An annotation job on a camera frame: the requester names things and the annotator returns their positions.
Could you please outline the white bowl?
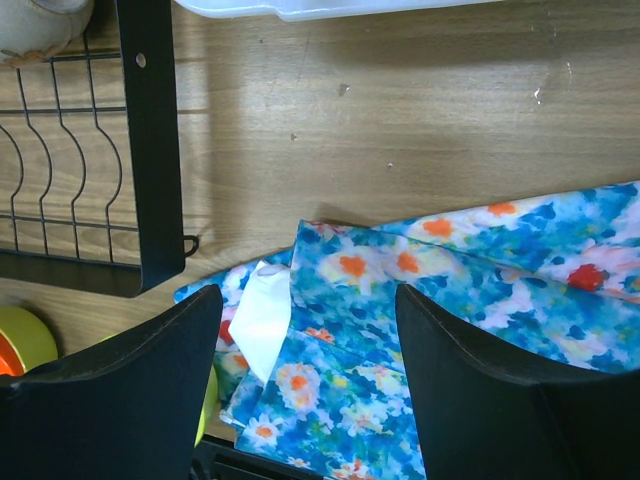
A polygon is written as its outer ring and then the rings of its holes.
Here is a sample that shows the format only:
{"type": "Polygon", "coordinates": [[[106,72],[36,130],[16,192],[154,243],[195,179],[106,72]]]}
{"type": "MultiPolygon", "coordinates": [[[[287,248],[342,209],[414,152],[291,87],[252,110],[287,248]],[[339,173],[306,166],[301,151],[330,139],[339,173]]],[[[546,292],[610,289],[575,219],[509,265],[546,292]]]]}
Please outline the white bowl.
{"type": "Polygon", "coordinates": [[[19,68],[63,51],[86,29],[94,1],[1,1],[1,66],[19,68]]]}

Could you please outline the black wire dish rack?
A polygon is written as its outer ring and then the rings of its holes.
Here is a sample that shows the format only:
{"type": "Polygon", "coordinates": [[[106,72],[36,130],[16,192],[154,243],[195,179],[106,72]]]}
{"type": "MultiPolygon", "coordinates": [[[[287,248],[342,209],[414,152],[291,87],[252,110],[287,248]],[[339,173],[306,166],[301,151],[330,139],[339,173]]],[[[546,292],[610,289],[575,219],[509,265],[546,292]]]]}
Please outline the black wire dish rack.
{"type": "Polygon", "coordinates": [[[14,244],[1,251],[4,278],[92,293],[133,298],[181,273],[199,245],[183,232],[178,109],[168,1],[117,1],[119,33],[116,52],[98,53],[89,46],[77,55],[53,58],[49,64],[118,59],[123,70],[124,104],[111,110],[127,118],[136,223],[117,225],[110,219],[86,222],[84,228],[136,234],[140,260],[131,265],[83,259],[78,253],[54,255],[25,251],[14,244]]]}

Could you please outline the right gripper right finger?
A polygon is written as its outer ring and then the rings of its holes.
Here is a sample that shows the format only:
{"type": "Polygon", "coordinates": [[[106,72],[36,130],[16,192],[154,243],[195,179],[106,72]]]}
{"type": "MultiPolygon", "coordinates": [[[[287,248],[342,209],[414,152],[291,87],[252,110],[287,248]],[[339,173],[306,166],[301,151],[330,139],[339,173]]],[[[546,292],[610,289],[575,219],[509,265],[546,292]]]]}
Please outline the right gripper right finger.
{"type": "Polygon", "coordinates": [[[395,297],[430,479],[635,479],[639,374],[570,366],[454,316],[414,287],[395,297]]]}

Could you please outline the lime green bowl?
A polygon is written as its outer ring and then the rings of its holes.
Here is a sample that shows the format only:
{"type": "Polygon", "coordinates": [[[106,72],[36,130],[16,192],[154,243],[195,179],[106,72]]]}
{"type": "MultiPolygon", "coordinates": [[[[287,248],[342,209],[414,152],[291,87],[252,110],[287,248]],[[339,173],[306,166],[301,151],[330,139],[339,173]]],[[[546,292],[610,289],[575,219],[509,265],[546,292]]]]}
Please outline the lime green bowl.
{"type": "Polygon", "coordinates": [[[210,370],[207,386],[206,386],[203,405],[200,412],[198,429],[197,429],[196,439],[195,439],[195,446],[199,444],[202,437],[204,436],[205,428],[212,414],[214,413],[217,403],[218,403],[218,379],[217,379],[216,369],[214,366],[212,366],[210,370]]]}

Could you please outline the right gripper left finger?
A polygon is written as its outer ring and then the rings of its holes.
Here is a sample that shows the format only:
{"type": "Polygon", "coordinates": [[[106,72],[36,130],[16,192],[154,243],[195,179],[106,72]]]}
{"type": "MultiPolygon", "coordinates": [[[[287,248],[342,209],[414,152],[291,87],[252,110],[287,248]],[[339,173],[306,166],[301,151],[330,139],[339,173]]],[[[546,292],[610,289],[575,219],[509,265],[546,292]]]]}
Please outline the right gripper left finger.
{"type": "Polygon", "coordinates": [[[4,479],[185,479],[222,313],[204,287],[129,330],[1,379],[4,479]]]}

